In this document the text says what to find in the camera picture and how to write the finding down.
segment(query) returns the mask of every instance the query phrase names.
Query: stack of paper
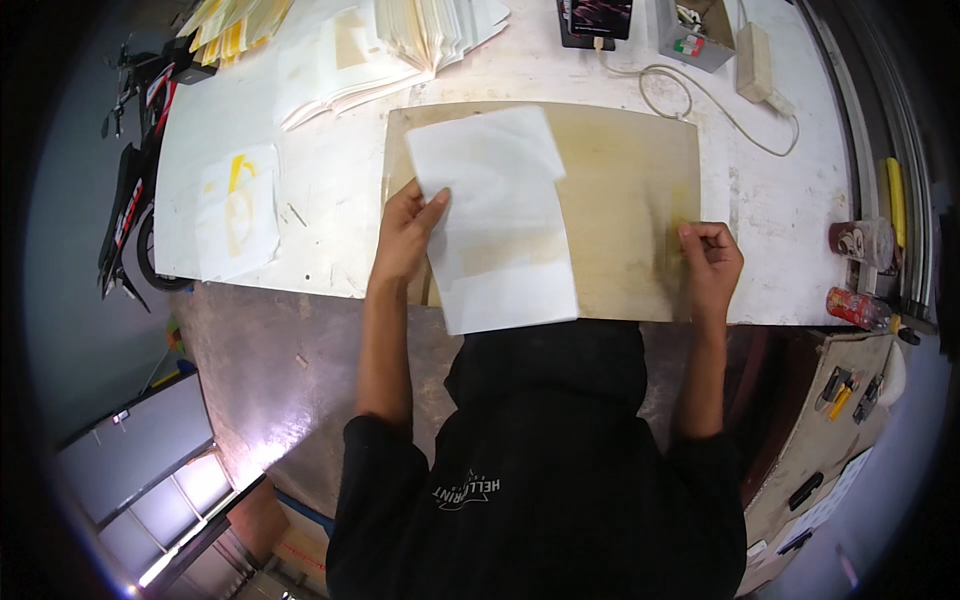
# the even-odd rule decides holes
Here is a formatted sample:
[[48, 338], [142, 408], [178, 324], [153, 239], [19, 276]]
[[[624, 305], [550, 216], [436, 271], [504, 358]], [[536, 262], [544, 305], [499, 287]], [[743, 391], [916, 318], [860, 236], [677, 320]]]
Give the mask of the stack of paper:
[[541, 107], [407, 133], [426, 198], [450, 205], [427, 246], [450, 335], [579, 315], [555, 181], [564, 164]]
[[507, 26], [497, 0], [363, 0], [280, 52], [276, 122], [290, 130], [436, 77]]
[[224, 66], [240, 54], [269, 39], [290, 8], [291, 0], [204, 0], [183, 24], [177, 37], [197, 32], [190, 52], [202, 64], [216, 60]]
[[274, 258], [276, 148], [232, 153], [206, 167], [197, 199], [197, 256], [203, 281], [228, 281]]

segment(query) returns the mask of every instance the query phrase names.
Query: white cable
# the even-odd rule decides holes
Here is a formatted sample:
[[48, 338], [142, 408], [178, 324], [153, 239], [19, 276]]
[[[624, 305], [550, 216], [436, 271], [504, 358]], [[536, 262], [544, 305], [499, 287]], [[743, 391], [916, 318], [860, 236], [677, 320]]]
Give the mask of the white cable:
[[[740, 11], [743, 12], [743, 25], [741, 25], [741, 27], [743, 27], [750, 22], [750, 17], [747, 16], [747, 7], [743, 6], [743, 0], [736, 0], [736, 3], [740, 6]], [[736, 16], [736, 22], [739, 25], [740, 23], [739, 14]]]
[[[623, 75], [625, 77], [636, 77], [636, 84], [637, 84], [637, 87], [640, 88], [640, 95], [643, 96], [644, 102], [647, 103], [647, 106], [650, 107], [650, 109], [652, 109], [653, 112], [655, 112], [661, 117], [664, 117], [666, 119], [680, 120], [685, 118], [688, 114], [690, 114], [690, 111], [693, 110], [693, 95], [690, 94], [690, 89], [686, 85], [684, 85], [684, 82], [680, 81], [680, 79], [678, 79], [677, 76], [673, 74], [673, 73], [676, 73], [677, 75], [681, 75], [685, 77], [688, 81], [690, 81], [691, 83], [699, 87], [700, 91], [707, 94], [707, 97], [710, 98], [710, 100], [712, 100], [713, 103], [718, 108], [720, 108], [720, 110], [724, 114], [727, 115], [727, 118], [730, 119], [730, 122], [733, 123], [733, 126], [736, 127], [741, 133], [743, 133], [744, 137], [746, 137], [751, 142], [753, 142], [754, 145], [757, 146], [760, 150], [768, 152], [773, 156], [780, 156], [780, 157], [787, 156], [793, 151], [794, 146], [797, 145], [797, 140], [800, 139], [800, 120], [797, 118], [797, 115], [794, 115], [791, 118], [793, 119], [793, 122], [796, 124], [797, 129], [794, 131], [793, 141], [790, 142], [790, 147], [787, 148], [786, 152], [783, 152], [783, 153], [771, 150], [766, 146], [764, 146], [763, 144], [761, 144], [760, 142], [756, 141], [749, 133], [747, 133], [747, 131], [743, 129], [743, 127], [739, 123], [737, 123], [736, 119], [733, 118], [733, 115], [730, 114], [730, 112], [727, 111], [726, 108], [723, 108], [723, 105], [721, 105], [717, 101], [717, 99], [713, 97], [713, 94], [708, 92], [705, 87], [703, 87], [697, 82], [697, 80], [693, 79], [692, 77], [690, 77], [689, 75], [687, 75], [686, 73], [678, 69], [677, 67], [670, 66], [669, 64], [662, 64], [659, 62], [655, 62], [653, 64], [648, 64], [647, 66], [643, 67], [639, 71], [621, 71], [619, 69], [614, 69], [613, 67], [607, 64], [607, 60], [604, 58], [604, 55], [601, 52], [600, 48], [596, 48], [596, 52], [597, 52], [597, 58], [600, 59], [600, 64], [602, 64], [603, 67], [608, 71], [610, 71], [611, 73], [615, 73], [616, 75]], [[684, 92], [686, 92], [686, 110], [682, 114], [678, 113], [678, 114], [671, 115], [655, 107], [654, 103], [650, 102], [650, 98], [647, 97], [647, 92], [643, 89], [643, 77], [646, 75], [662, 75], [664, 77], [669, 77], [673, 81], [677, 82], [677, 84], [679, 84], [680, 87], [684, 89]]]

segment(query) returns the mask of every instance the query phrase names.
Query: paper sheet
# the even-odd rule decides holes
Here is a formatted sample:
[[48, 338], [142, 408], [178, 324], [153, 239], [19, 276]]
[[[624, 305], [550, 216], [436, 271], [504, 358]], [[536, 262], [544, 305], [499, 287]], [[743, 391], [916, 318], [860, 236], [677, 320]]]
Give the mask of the paper sheet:
[[554, 181], [565, 175], [540, 107], [508, 108], [407, 133], [420, 188], [452, 200], [427, 255], [450, 335], [579, 315]]
[[867, 463], [867, 458], [870, 457], [872, 450], [873, 447], [871, 446], [847, 463], [843, 472], [840, 473], [836, 485], [833, 486], [833, 489], [830, 490], [827, 497], [813, 505], [797, 520], [793, 529], [790, 530], [787, 537], [784, 538], [783, 542], [777, 547], [777, 552], [780, 552], [785, 546], [789, 545], [791, 541], [801, 536], [807, 529], [816, 529], [830, 518], [833, 511], [840, 505], [840, 500], [843, 500], [843, 497], [847, 495], [847, 491], [850, 489], [853, 480], [856, 479], [856, 476], [860, 474], [860, 470], [862, 470], [863, 466]]
[[228, 281], [274, 258], [276, 149], [257, 146], [204, 169], [197, 205], [197, 256], [203, 281]]

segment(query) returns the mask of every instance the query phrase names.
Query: smartphone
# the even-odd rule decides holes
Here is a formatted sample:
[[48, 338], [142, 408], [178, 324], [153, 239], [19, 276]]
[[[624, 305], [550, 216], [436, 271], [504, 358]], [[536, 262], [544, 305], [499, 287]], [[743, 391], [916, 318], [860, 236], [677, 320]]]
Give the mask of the smartphone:
[[633, 0], [570, 0], [570, 33], [627, 39]]

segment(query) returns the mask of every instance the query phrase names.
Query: motorcycle wheel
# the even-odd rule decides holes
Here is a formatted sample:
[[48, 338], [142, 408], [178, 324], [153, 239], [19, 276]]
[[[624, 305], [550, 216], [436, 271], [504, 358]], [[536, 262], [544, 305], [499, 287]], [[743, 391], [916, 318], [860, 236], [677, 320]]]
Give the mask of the motorcycle wheel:
[[143, 278], [151, 286], [162, 292], [177, 292], [193, 283], [193, 279], [158, 275], [154, 270], [154, 210], [151, 208], [143, 215], [140, 231], [136, 235], [136, 262], [140, 264]]

